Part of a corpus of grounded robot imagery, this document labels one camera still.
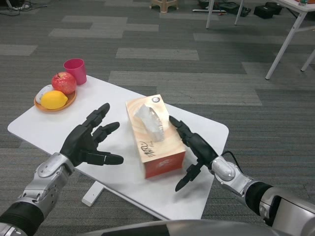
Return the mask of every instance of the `tissue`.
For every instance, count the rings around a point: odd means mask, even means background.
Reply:
[[[147,107],[143,104],[136,112],[135,116],[142,120],[153,142],[161,142],[164,140],[162,122],[151,107]]]

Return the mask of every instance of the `silver robotic forearm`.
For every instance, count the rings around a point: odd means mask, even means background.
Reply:
[[[260,215],[267,225],[293,236],[315,236],[315,205],[242,174],[222,156],[212,162],[211,173],[223,188]]]
[[[54,153],[34,173],[18,200],[1,216],[0,236],[33,235],[56,205],[62,188],[74,172],[71,161]]]

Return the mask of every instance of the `plate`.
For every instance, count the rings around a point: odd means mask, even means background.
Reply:
[[[50,110],[50,109],[44,108],[42,105],[40,105],[38,102],[36,102],[36,97],[34,98],[34,105],[39,110],[41,110],[43,112],[58,112],[58,111],[62,111],[63,109],[66,109],[68,106],[70,106],[74,102],[74,100],[75,100],[75,98],[77,96],[77,92],[74,91],[73,93],[71,93],[69,95],[66,95],[66,96],[67,96],[68,100],[65,103],[65,105],[63,107],[60,107],[60,108],[57,108],[57,109]]]

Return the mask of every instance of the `apple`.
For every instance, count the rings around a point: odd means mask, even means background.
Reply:
[[[59,72],[57,75],[54,75],[51,84],[54,90],[63,92],[65,95],[73,93],[77,87],[77,81],[68,72]]]

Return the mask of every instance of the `plastic cup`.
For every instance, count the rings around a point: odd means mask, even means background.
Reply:
[[[85,64],[82,59],[79,58],[73,58],[70,60],[67,60],[63,64],[66,72],[70,73],[75,77],[75,80],[77,81],[77,85],[82,85],[87,81],[87,73],[85,70]]]

